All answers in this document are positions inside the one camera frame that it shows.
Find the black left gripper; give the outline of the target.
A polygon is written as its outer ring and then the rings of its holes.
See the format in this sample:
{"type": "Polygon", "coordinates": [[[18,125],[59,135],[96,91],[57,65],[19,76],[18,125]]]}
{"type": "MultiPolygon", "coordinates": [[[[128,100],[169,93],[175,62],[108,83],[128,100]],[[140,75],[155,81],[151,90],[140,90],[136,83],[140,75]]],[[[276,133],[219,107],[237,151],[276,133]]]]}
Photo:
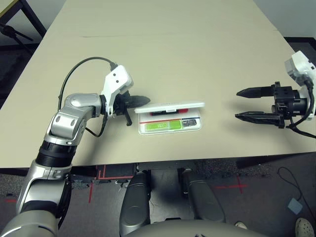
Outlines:
{"type": "Polygon", "coordinates": [[[126,125],[131,126],[132,120],[128,113],[128,108],[142,107],[150,102],[150,98],[146,96],[133,95],[130,97],[129,91],[118,94],[115,98],[115,115],[124,116],[126,119],[126,125]]]}

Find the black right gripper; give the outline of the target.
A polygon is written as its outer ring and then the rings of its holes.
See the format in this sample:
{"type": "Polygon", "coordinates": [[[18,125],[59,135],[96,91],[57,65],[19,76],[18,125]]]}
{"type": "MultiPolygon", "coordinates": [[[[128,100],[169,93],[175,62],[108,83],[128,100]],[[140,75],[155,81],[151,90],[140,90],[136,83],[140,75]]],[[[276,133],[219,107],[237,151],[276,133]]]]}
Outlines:
{"type": "Polygon", "coordinates": [[[300,95],[299,91],[292,89],[291,86],[280,86],[278,81],[272,86],[243,89],[237,92],[237,96],[245,98],[274,97],[273,113],[249,111],[235,114],[239,120],[255,124],[276,125],[278,128],[284,128],[285,121],[292,120],[296,116],[306,120],[305,115],[309,108],[307,97],[300,95]]]}

